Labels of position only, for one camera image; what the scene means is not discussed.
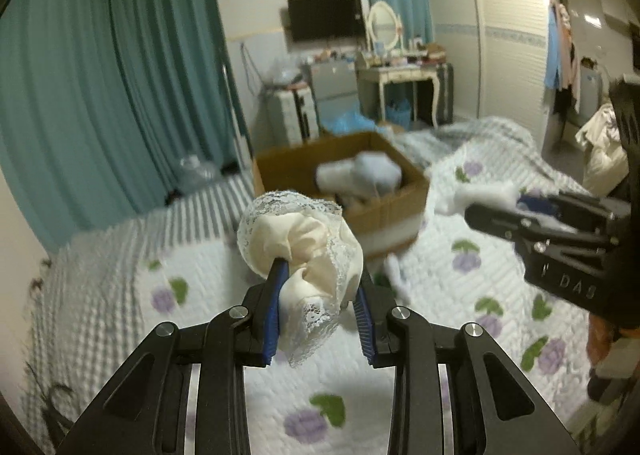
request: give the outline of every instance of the white vanity table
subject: white vanity table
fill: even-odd
[[[414,58],[421,60],[420,53],[406,53],[404,51],[404,39],[402,33],[404,28],[399,16],[386,2],[376,2],[370,9],[367,17],[367,43],[369,47],[369,55],[375,51],[376,55],[382,56],[389,53],[390,55],[407,56],[412,55]],[[385,85],[391,83],[409,83],[414,85],[414,114],[412,119],[417,119],[418,106],[418,89],[416,83],[418,81],[433,82],[433,103],[431,108],[431,119],[433,125],[438,126],[436,116],[438,114],[438,101],[440,99],[440,80],[438,78],[437,65],[421,65],[409,64],[398,66],[370,66],[364,57],[356,60],[358,67],[358,80],[378,84],[378,93],[380,97],[380,120],[386,120],[385,108]]]
[[[380,119],[385,121],[385,85],[391,83],[413,83],[414,84],[414,121],[417,119],[418,106],[418,89],[416,83],[418,81],[433,82],[433,103],[431,105],[431,117],[434,126],[437,127],[436,115],[438,114],[438,101],[440,99],[440,79],[435,65],[418,66],[406,65],[398,67],[369,67],[358,70],[358,80],[368,81],[378,84],[378,93],[380,95]]]

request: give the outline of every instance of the purple flower print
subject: purple flower print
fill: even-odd
[[[462,170],[467,177],[476,177],[482,173],[483,167],[478,161],[466,161],[465,164],[462,165]]]
[[[284,420],[284,432],[302,444],[320,442],[328,428],[324,416],[315,409],[299,410]]]
[[[174,291],[160,287],[151,293],[151,305],[161,314],[169,314],[175,308]]]
[[[184,436],[190,441],[194,441],[196,438],[196,413],[194,411],[190,411],[187,414],[187,421],[184,425]]]
[[[538,368],[545,375],[553,375],[559,371],[564,361],[566,343],[561,339],[554,339],[547,343],[538,357]]]
[[[493,314],[485,314],[480,316],[476,323],[482,325],[482,328],[486,330],[493,339],[497,339],[502,333],[502,322],[497,316]]]
[[[474,269],[480,268],[482,260],[475,251],[461,251],[454,258],[452,266],[459,273],[466,275]]]

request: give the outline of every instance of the oval mirror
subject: oval mirror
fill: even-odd
[[[389,4],[380,0],[369,11],[367,29],[373,47],[381,42],[385,50],[391,50],[398,44],[400,21]]]

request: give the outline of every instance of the green leaf print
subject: green leaf print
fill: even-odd
[[[175,301],[178,305],[184,304],[187,300],[187,293],[189,292],[189,284],[184,278],[172,278],[169,280],[169,285],[172,291],[174,291]]]
[[[466,176],[465,171],[462,169],[462,166],[456,168],[456,179],[459,182],[471,182]]]
[[[531,317],[535,321],[543,321],[548,318],[553,312],[553,308],[546,304],[545,298],[539,294],[533,300],[533,309],[531,310]]]
[[[484,312],[486,314],[495,314],[497,316],[504,315],[504,309],[498,303],[497,300],[489,296],[485,296],[484,298],[480,298],[476,302],[476,312]]]
[[[453,242],[453,245],[451,246],[451,251],[454,253],[457,251],[462,251],[464,253],[470,253],[474,251],[476,253],[479,253],[480,247],[478,247],[473,242],[468,240],[458,240]]]
[[[522,361],[520,362],[520,368],[524,372],[530,372],[533,369],[536,358],[540,356],[542,349],[548,341],[549,336],[543,336],[524,351],[524,354],[522,355]]]
[[[344,401],[339,395],[331,393],[316,393],[309,399],[312,406],[320,408],[321,415],[324,415],[331,426],[342,428],[346,421],[346,410]]]

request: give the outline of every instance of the cardboard box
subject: cardboard box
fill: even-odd
[[[376,132],[321,138],[296,148],[258,155],[254,159],[255,194],[295,190],[318,197],[318,165],[353,158],[365,150],[385,152],[400,166],[402,185],[396,193],[372,200],[364,208],[347,208],[344,218],[368,258],[407,247],[415,241],[422,225],[429,180]]]

